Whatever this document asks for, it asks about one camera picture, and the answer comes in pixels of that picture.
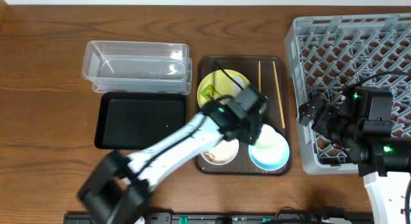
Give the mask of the green snack wrapper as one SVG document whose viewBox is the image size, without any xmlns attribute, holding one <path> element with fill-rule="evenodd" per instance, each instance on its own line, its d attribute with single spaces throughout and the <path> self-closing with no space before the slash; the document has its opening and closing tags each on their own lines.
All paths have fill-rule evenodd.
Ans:
<svg viewBox="0 0 411 224">
<path fill-rule="evenodd" d="M 216 100 L 221 96 L 221 94 L 211 84 L 202 89 L 200 91 L 200 95 L 206 101 Z"/>
</svg>

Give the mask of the wooden chopstick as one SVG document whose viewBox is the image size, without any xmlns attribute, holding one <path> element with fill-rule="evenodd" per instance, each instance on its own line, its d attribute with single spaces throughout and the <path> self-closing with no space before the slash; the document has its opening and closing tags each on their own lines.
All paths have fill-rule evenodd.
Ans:
<svg viewBox="0 0 411 224">
<path fill-rule="evenodd" d="M 261 92 L 261 61 L 258 62 L 258 90 Z"/>
<path fill-rule="evenodd" d="M 280 87 L 279 87 L 279 78 L 278 78 L 278 75 L 277 75 L 277 69 L 276 69 L 274 61 L 272 62 L 272 65 L 273 65 L 275 86 L 276 86 L 276 90 L 277 90 L 277 100 L 278 100 L 279 111 L 280 111 L 280 115 L 281 115 L 281 124 L 282 124 L 282 128 L 285 129 L 286 125 L 285 125 L 284 112 L 283 112 L 283 103 L 282 103 Z"/>
</svg>

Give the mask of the white tissue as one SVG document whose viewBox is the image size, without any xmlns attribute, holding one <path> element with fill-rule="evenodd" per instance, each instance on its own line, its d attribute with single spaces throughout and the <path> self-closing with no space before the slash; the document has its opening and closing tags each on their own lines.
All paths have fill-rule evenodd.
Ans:
<svg viewBox="0 0 411 224">
<path fill-rule="evenodd" d="M 232 77 L 235 82 L 232 83 L 232 91 L 234 94 L 241 91 L 246 87 L 245 81 L 241 76 L 233 76 Z"/>
</svg>

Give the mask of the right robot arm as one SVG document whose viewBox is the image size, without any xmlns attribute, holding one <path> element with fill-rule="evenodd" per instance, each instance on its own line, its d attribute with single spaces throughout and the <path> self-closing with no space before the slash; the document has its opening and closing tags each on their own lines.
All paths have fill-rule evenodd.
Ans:
<svg viewBox="0 0 411 224">
<path fill-rule="evenodd" d="M 353 87 L 343 95 L 339 107 L 321 98 L 300 105 L 300 124 L 349 151 L 375 223 L 410 224 L 410 140 L 391 136 L 391 92 Z"/>
</svg>

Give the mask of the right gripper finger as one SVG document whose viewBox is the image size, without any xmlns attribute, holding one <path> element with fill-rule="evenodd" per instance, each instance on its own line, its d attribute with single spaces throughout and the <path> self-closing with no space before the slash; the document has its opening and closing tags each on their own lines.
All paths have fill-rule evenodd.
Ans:
<svg viewBox="0 0 411 224">
<path fill-rule="evenodd" d="M 327 107 L 328 101 L 325 94 L 315 96 L 310 101 L 310 108 L 314 111 L 321 111 Z"/>
<path fill-rule="evenodd" d="M 315 102 L 307 102 L 299 106 L 299 123 L 308 126 L 317 113 Z"/>
</svg>

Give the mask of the white cup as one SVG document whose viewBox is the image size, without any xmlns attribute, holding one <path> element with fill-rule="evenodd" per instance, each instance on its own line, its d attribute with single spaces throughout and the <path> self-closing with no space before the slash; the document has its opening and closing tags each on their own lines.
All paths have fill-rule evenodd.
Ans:
<svg viewBox="0 0 411 224">
<path fill-rule="evenodd" d="M 280 161 L 283 151 L 282 136 L 271 126 L 263 125 L 257 142 L 251 149 L 252 155 L 260 162 L 271 164 Z"/>
</svg>

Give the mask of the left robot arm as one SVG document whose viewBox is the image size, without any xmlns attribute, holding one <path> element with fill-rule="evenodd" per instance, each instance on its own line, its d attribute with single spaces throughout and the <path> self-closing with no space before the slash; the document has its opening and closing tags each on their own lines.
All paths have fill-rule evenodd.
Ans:
<svg viewBox="0 0 411 224">
<path fill-rule="evenodd" d="M 268 98 L 248 86 L 204 104 L 181 129 L 153 146 L 123 156 L 108 153 L 78 192 L 95 223 L 136 223 L 155 188 L 172 172 L 221 141 L 255 144 Z"/>
</svg>

